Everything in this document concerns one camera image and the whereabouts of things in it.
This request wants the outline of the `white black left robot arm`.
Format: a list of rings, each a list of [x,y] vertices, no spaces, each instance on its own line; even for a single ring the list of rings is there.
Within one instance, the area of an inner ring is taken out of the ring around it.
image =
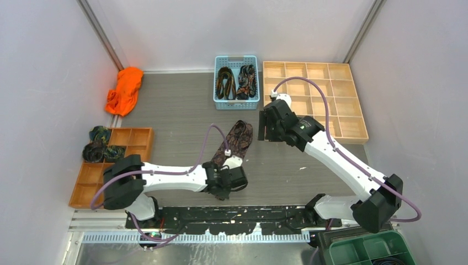
[[[189,190],[209,193],[217,199],[228,199],[230,193],[243,190],[247,176],[243,160],[229,157],[222,165],[209,161],[191,167],[160,166],[142,162],[140,155],[130,155],[103,172],[103,185],[94,199],[106,210],[124,209],[148,228],[161,220],[157,200],[148,192],[157,190]]]

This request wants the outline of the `brown paisley patterned tie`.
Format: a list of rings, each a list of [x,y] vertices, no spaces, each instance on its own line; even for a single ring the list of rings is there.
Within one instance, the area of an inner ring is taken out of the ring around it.
[[[226,140],[231,154],[244,159],[253,141],[253,126],[243,120],[238,120],[227,133]],[[222,142],[211,162],[221,167],[226,160],[225,145]]]

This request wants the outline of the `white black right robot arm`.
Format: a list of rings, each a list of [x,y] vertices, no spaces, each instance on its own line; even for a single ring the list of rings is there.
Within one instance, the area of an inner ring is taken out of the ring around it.
[[[274,100],[259,113],[259,140],[285,142],[317,159],[335,173],[354,192],[353,196],[317,195],[306,212],[310,225],[319,227],[327,219],[356,221],[367,232],[377,233],[390,221],[402,204],[398,197],[403,181],[396,174],[384,174],[367,167],[346,150],[325,127],[311,116],[299,118],[281,99]]]

